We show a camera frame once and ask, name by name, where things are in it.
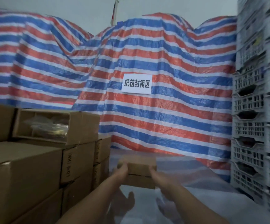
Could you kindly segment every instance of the white paper sign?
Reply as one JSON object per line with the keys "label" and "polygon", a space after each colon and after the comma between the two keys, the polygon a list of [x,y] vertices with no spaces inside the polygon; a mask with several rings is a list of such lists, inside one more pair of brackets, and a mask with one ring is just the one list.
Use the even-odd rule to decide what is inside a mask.
{"label": "white paper sign", "polygon": [[122,92],[151,94],[153,75],[124,74]]}

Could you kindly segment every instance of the stack of plastic crates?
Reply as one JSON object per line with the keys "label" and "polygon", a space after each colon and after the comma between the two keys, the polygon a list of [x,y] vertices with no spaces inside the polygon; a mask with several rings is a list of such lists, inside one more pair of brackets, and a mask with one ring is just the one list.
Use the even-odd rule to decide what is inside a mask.
{"label": "stack of plastic crates", "polygon": [[270,0],[238,0],[231,184],[270,211]]}

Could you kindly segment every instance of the white wall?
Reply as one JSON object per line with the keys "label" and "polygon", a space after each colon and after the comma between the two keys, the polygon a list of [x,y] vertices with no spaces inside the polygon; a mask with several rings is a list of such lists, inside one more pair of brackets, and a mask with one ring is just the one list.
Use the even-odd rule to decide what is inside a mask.
{"label": "white wall", "polygon": [[[209,18],[235,15],[237,0],[119,0],[117,21],[155,12],[184,17],[193,27]],[[0,8],[67,19],[97,34],[110,26],[114,0],[0,0]]]}

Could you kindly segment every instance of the striped tarpaulin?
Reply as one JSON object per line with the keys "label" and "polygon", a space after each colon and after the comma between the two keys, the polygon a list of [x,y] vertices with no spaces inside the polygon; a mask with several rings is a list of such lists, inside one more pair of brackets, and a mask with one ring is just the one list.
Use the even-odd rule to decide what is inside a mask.
{"label": "striped tarpaulin", "polygon": [[[157,13],[93,37],[0,11],[0,103],[98,113],[113,148],[193,156],[228,180],[235,43],[235,17],[193,29]],[[125,73],[153,74],[152,94],[123,94]]]}

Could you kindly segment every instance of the forearm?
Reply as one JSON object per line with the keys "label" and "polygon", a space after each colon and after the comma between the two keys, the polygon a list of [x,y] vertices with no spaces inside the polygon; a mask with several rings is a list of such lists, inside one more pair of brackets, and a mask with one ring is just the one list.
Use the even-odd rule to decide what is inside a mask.
{"label": "forearm", "polygon": [[209,209],[183,186],[171,186],[171,197],[183,221],[188,224],[229,224],[229,222]]}
{"label": "forearm", "polygon": [[107,211],[111,198],[119,186],[115,175],[107,178],[98,188],[67,211],[57,224],[96,224]]}

